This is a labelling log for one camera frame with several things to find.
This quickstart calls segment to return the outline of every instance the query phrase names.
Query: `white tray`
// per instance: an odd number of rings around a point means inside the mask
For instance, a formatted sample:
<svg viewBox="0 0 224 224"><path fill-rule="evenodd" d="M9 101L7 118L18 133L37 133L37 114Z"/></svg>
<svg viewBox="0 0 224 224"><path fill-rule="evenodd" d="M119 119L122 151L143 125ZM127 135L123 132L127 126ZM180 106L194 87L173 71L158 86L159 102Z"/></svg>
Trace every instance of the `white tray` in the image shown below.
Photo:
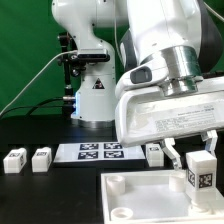
<svg viewBox="0 0 224 224"><path fill-rule="evenodd" d="M173 192L169 189L169 176L174 170L128 172L102 174L102 201L104 223L224 223L224 198L218 192L216 198L210 201L213 215L188 216L191 205L185 192ZM122 176L125 178L125 192L121 195L111 195L107 188L107 178ZM111 211L125 207L133 211L130 220L111 221Z"/></svg>

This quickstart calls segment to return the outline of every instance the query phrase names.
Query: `small white cube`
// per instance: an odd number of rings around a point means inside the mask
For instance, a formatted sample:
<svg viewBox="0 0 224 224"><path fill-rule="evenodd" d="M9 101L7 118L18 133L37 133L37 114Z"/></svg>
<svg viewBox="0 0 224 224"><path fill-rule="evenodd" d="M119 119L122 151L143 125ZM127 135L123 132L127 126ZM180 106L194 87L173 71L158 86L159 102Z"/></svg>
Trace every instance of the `small white cube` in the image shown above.
<svg viewBox="0 0 224 224"><path fill-rule="evenodd" d="M150 167L164 166L164 153L159 144L146 145L146 159Z"/></svg>
<svg viewBox="0 0 224 224"><path fill-rule="evenodd" d="M195 202L216 198L217 159L209 152L197 151L186 154L188 172L186 193Z"/></svg>
<svg viewBox="0 0 224 224"><path fill-rule="evenodd" d="M26 155L24 148L11 150L3 160L5 173L20 173L27 162Z"/></svg>
<svg viewBox="0 0 224 224"><path fill-rule="evenodd" d="M52 162L51 149L44 147L37 149L32 158L32 170L33 172L47 172Z"/></svg>

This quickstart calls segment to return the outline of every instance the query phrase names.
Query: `warning label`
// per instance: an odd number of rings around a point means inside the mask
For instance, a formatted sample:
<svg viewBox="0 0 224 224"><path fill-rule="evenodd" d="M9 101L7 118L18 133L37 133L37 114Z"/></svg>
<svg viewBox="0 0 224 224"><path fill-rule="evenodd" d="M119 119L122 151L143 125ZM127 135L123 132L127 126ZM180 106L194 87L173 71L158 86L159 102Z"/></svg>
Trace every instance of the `warning label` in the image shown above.
<svg viewBox="0 0 224 224"><path fill-rule="evenodd" d="M93 86L93 89L105 89L100 79L97 79L95 85Z"/></svg>

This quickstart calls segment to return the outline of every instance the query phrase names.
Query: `black cable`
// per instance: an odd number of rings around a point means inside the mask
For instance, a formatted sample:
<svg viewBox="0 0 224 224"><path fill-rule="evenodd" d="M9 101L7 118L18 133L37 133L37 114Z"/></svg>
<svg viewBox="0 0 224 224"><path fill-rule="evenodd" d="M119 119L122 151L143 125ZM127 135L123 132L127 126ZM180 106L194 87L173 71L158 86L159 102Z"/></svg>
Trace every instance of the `black cable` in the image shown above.
<svg viewBox="0 0 224 224"><path fill-rule="evenodd" d="M61 101L61 100L63 100L62 97L55 97L52 99L44 100L44 101L38 103L36 106L34 106L31 110L29 110L28 113L26 114L26 116L30 116L36 109L38 109L40 106L43 106L44 104L51 103L54 101Z"/></svg>
<svg viewBox="0 0 224 224"><path fill-rule="evenodd" d="M0 120L3 118L4 115L6 115L7 113L14 111L14 110L20 110L20 109L27 109L27 108L34 108L34 107L38 107L39 108L62 108L62 106L24 106L24 107L15 107L9 110L6 110L5 112L3 112L0 115Z"/></svg>
<svg viewBox="0 0 224 224"><path fill-rule="evenodd" d="M203 73L202 76L204 79L218 78L224 76L224 71L207 72Z"/></svg>

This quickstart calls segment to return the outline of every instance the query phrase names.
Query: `black tabletop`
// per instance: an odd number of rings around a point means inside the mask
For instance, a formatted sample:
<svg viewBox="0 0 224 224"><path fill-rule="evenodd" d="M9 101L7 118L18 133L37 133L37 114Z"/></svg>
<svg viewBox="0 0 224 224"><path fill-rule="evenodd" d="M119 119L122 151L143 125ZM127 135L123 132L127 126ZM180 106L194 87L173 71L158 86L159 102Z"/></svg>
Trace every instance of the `black tabletop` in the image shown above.
<svg viewBox="0 0 224 224"><path fill-rule="evenodd" d="M11 149L28 149L28 162L19 175L6 175L0 163L0 223L70 224L103 223L100 174L151 170L145 160L99 163L53 164L46 174L33 174L31 158L38 147L58 144L116 141L115 128L80 128L60 115L16 116L0 121L0 161ZM182 158L188 151L202 150L200 136L176 140ZM224 193L224 137L219 133L217 188ZM165 169L170 168L166 158Z"/></svg>

